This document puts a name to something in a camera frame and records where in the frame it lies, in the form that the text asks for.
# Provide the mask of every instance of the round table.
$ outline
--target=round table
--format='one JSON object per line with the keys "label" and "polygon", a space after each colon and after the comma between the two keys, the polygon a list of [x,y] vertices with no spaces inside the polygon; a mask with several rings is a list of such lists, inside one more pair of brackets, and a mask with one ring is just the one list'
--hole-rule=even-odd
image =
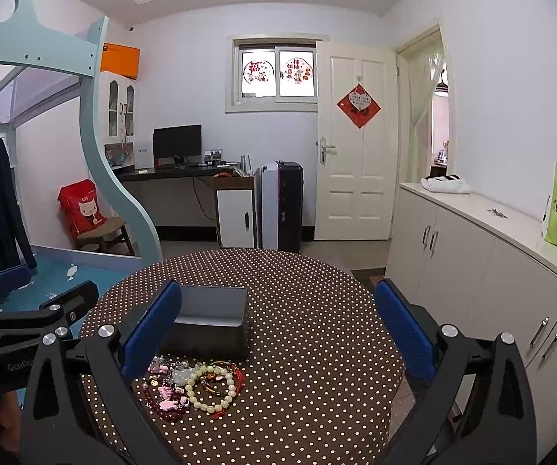
{"label": "round table", "polygon": [[[350,274],[282,251],[193,253],[115,285],[87,315],[80,337],[119,323],[167,278],[242,286],[249,293],[251,349],[239,364],[246,380],[228,413],[213,420],[191,404],[181,421],[167,422],[147,409],[184,461],[326,465],[369,463],[379,454],[404,363],[372,295]],[[132,389],[145,406],[143,379],[132,382]],[[107,439],[123,448],[92,378],[83,382]],[[213,400],[202,389],[199,394]]]}

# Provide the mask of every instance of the red paper cutting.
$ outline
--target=red paper cutting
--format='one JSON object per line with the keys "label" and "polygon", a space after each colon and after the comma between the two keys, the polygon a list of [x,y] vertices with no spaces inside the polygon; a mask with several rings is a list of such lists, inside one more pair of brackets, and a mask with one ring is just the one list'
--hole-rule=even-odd
{"label": "red paper cutting", "polygon": [[381,108],[360,83],[337,103],[358,129],[369,122]]}

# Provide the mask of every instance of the dark gray box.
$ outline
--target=dark gray box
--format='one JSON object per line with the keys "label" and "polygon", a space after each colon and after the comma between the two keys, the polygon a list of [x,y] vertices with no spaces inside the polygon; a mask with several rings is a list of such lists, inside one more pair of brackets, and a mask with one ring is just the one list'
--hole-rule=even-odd
{"label": "dark gray box", "polygon": [[213,360],[248,355],[248,292],[245,288],[181,285],[182,309],[162,350]]}

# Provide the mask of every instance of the white sideboard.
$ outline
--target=white sideboard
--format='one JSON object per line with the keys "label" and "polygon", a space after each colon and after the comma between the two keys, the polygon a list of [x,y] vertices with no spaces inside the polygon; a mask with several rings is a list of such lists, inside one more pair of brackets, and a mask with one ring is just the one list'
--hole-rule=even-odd
{"label": "white sideboard", "polygon": [[[533,394],[541,460],[557,442],[557,247],[541,238],[541,223],[476,194],[402,184],[386,277],[440,325],[484,339],[513,334]],[[457,398],[462,408],[470,386]]]}

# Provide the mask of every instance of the light blue bed frame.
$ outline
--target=light blue bed frame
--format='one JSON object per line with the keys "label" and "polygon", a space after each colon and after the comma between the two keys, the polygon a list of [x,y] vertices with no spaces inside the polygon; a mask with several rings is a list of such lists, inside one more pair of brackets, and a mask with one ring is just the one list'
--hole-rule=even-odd
{"label": "light blue bed frame", "polygon": [[156,228],[143,206],[117,180],[106,161],[98,126],[98,74],[109,19],[94,22],[83,40],[48,29],[38,22],[32,0],[14,0],[16,10],[0,22],[0,64],[14,65],[0,82],[0,91],[25,67],[78,75],[80,81],[80,136],[93,180],[104,198],[134,233],[143,265],[162,261]]}

